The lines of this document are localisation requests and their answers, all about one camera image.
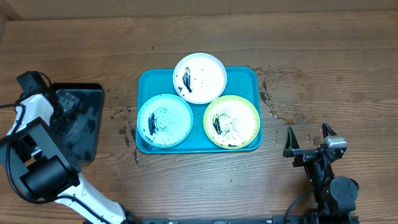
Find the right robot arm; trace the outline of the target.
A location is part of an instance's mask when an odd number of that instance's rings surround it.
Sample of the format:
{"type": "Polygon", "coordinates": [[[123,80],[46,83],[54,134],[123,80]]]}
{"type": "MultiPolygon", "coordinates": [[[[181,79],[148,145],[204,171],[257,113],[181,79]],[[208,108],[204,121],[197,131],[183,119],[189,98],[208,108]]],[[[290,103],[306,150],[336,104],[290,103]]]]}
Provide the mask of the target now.
{"type": "Polygon", "coordinates": [[[347,142],[337,135],[327,123],[322,124],[323,142],[315,149],[301,150],[291,126],[287,128],[287,141],[283,156],[294,159],[294,167],[303,167],[311,189],[292,202],[286,210],[284,223],[358,223],[352,217],[356,210],[358,183],[347,177],[335,177],[331,164],[341,159],[347,150],[347,142]],[[293,207],[313,194],[316,207],[299,217],[290,216],[293,207]]]}

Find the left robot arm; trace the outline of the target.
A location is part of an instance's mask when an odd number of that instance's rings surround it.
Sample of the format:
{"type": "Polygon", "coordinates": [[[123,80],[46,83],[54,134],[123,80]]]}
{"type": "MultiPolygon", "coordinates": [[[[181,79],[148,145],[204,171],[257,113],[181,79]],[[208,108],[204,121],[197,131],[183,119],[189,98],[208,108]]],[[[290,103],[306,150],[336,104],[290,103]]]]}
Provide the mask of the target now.
{"type": "Polygon", "coordinates": [[[1,139],[1,165],[13,191],[26,202],[59,203],[86,223],[139,223],[81,173],[95,158],[104,103],[98,83],[52,83],[38,71],[17,77],[22,88],[11,106],[15,122],[1,139]]]}

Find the white speckled plate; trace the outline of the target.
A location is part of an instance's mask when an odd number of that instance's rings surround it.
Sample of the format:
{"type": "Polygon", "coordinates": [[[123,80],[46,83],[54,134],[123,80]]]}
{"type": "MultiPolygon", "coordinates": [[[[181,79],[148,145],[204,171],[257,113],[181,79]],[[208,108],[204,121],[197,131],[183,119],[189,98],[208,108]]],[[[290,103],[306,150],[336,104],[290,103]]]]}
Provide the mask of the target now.
{"type": "Polygon", "coordinates": [[[224,65],[206,53],[187,55],[174,68],[172,75],[175,91],[193,104],[206,104],[224,92],[228,81],[224,65]]]}

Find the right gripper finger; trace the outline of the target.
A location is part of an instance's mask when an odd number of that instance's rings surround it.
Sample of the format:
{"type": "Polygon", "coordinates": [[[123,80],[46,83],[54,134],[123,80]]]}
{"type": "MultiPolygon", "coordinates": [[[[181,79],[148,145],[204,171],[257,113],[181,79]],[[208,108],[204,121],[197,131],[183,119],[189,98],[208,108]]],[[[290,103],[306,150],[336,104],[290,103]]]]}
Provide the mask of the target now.
{"type": "Polygon", "coordinates": [[[295,137],[295,134],[293,132],[293,129],[291,126],[288,126],[287,128],[287,140],[285,144],[284,151],[296,151],[299,150],[300,146],[297,142],[297,138],[295,137]]]}
{"type": "Polygon", "coordinates": [[[328,125],[328,123],[326,122],[322,124],[322,133],[323,133],[323,138],[326,138],[328,136],[336,136],[334,130],[332,130],[328,125]]]}

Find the light blue speckled plate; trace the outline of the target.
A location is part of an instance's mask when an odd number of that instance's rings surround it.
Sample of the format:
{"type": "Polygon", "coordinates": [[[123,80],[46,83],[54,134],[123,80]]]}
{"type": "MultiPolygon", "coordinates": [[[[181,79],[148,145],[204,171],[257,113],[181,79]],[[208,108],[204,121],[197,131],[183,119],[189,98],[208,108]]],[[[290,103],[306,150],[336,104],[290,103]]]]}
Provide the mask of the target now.
{"type": "Polygon", "coordinates": [[[137,130],[151,146],[173,147],[189,135],[193,112],[181,97],[160,94],[147,100],[137,115],[137,130]]]}

